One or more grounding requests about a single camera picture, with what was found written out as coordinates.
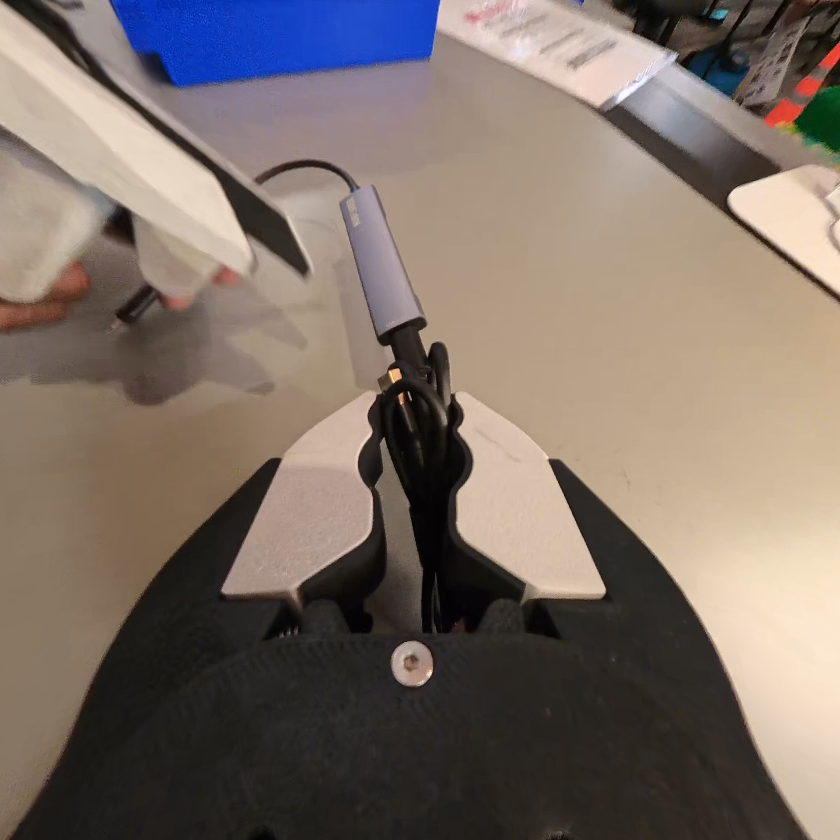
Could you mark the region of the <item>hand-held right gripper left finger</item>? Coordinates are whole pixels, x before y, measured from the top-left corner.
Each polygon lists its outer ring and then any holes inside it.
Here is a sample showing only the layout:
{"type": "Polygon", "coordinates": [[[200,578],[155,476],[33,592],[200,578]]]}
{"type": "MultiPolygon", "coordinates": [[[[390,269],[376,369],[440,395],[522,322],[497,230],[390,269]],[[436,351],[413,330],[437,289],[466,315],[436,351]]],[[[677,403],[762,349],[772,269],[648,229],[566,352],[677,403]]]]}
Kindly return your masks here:
{"type": "Polygon", "coordinates": [[[381,396],[364,392],[289,447],[238,549],[222,596],[277,601],[301,616],[334,602],[369,631],[365,601],[383,582],[381,396]]]}

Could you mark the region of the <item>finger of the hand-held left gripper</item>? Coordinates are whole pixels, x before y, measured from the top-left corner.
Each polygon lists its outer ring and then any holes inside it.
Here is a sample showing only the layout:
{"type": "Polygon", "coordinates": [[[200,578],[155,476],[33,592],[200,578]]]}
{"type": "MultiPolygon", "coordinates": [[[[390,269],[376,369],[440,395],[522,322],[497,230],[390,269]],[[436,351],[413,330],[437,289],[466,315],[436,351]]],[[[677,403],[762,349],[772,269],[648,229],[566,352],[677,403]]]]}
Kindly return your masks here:
{"type": "Polygon", "coordinates": [[[194,298],[223,268],[214,257],[141,217],[131,221],[140,273],[162,296],[194,298]]]}
{"type": "Polygon", "coordinates": [[[111,78],[62,15],[2,2],[1,18],[2,299],[43,298],[118,211],[243,277],[252,240],[310,274],[265,192],[111,78]]]}

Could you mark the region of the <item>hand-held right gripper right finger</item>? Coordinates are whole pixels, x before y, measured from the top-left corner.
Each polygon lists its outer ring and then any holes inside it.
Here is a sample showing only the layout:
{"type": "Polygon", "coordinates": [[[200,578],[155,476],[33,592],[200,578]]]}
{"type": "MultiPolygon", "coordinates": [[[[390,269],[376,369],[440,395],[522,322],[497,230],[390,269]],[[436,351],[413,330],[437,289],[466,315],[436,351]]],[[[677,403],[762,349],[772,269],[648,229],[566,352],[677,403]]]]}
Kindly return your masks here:
{"type": "Polygon", "coordinates": [[[467,392],[454,408],[449,611],[483,611],[501,598],[600,601],[606,586],[546,453],[467,392]]]}

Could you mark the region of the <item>grey usb hub with cable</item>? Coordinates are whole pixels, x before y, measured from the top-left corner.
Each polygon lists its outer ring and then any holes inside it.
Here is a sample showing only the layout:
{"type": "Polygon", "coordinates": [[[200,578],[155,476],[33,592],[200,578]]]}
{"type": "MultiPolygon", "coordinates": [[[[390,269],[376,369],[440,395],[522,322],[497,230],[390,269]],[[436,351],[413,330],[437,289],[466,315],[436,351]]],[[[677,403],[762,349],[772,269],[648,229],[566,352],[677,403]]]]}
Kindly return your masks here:
{"type": "Polygon", "coordinates": [[[427,326],[427,320],[375,187],[360,185],[343,168],[316,159],[277,164],[259,173],[255,183],[263,185],[297,170],[330,172],[348,186],[349,194],[340,202],[340,208],[375,336],[392,350],[395,361],[425,364],[419,333],[427,326]]]}

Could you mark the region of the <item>person's left hand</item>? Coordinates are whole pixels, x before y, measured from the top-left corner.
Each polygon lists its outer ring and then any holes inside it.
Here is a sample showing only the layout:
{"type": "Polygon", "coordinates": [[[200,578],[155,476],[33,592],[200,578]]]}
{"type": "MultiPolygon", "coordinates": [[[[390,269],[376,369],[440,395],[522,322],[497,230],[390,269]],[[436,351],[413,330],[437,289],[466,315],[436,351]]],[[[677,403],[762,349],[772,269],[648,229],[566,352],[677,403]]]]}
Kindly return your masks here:
{"type": "MultiPolygon", "coordinates": [[[[232,287],[241,278],[230,268],[222,268],[216,273],[213,283],[220,287],[232,287]]],[[[70,262],[43,298],[35,302],[1,300],[1,334],[44,328],[64,321],[90,289],[91,279],[81,262],[70,262]]],[[[166,296],[160,292],[156,297],[164,308],[174,311],[187,309],[193,302],[193,297],[166,296]]]]}

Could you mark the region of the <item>blue plastic bin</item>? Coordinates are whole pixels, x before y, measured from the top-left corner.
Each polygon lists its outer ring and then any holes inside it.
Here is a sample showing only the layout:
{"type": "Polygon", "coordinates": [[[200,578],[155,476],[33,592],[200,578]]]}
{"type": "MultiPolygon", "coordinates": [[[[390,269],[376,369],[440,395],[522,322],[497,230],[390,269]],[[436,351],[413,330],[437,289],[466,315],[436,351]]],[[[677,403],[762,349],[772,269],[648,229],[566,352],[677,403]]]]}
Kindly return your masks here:
{"type": "Polygon", "coordinates": [[[426,60],[439,1],[114,1],[178,88],[426,60]]]}

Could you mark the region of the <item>white stand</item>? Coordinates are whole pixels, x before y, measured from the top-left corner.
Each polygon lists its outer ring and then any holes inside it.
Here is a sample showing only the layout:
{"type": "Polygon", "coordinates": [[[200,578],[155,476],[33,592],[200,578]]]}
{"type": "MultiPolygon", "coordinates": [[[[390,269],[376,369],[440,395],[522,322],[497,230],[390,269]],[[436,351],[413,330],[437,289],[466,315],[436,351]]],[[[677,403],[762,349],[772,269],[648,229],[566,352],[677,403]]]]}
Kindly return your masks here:
{"type": "Polygon", "coordinates": [[[834,295],[839,295],[839,174],[809,164],[736,187],[728,209],[834,295]]]}

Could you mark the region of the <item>laminated instruction sheet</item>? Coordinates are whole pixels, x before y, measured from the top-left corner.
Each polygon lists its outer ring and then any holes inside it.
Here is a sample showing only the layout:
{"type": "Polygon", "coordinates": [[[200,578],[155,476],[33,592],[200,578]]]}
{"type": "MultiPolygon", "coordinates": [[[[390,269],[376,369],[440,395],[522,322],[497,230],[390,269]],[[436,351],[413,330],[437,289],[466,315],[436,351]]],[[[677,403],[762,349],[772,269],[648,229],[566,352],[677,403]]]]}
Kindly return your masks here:
{"type": "Polygon", "coordinates": [[[550,1],[443,1],[437,31],[600,111],[621,103],[677,54],[550,1]]]}

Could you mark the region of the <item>blue bag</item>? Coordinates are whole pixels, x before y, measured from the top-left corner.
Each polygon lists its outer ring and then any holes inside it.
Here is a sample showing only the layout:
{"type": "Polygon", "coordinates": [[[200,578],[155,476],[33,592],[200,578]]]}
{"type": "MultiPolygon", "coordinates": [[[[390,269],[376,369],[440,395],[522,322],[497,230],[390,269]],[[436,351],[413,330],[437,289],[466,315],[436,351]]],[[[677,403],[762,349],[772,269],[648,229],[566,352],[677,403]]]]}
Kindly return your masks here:
{"type": "Polygon", "coordinates": [[[721,94],[732,98],[750,69],[751,57],[740,50],[718,54],[705,49],[686,58],[684,67],[721,94]]]}

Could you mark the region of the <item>green plastic bin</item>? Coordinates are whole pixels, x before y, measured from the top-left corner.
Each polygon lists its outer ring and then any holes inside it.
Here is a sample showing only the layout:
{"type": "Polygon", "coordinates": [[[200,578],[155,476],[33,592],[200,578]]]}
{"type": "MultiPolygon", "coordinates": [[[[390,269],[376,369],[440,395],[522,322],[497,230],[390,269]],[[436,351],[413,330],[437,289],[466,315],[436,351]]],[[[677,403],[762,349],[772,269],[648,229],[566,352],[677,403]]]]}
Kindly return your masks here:
{"type": "Polygon", "coordinates": [[[793,123],[804,144],[839,162],[839,85],[821,89],[793,123]]]}

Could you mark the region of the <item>printed paper sheet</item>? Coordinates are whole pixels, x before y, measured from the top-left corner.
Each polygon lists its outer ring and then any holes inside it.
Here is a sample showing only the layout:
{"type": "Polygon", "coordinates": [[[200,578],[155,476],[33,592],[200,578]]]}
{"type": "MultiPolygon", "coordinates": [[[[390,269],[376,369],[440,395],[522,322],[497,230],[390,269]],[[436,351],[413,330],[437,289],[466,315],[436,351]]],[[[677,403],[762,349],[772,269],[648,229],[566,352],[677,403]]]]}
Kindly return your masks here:
{"type": "Polygon", "coordinates": [[[778,97],[795,51],[809,25],[808,17],[778,28],[750,69],[733,100],[743,108],[764,105],[778,97]]]}

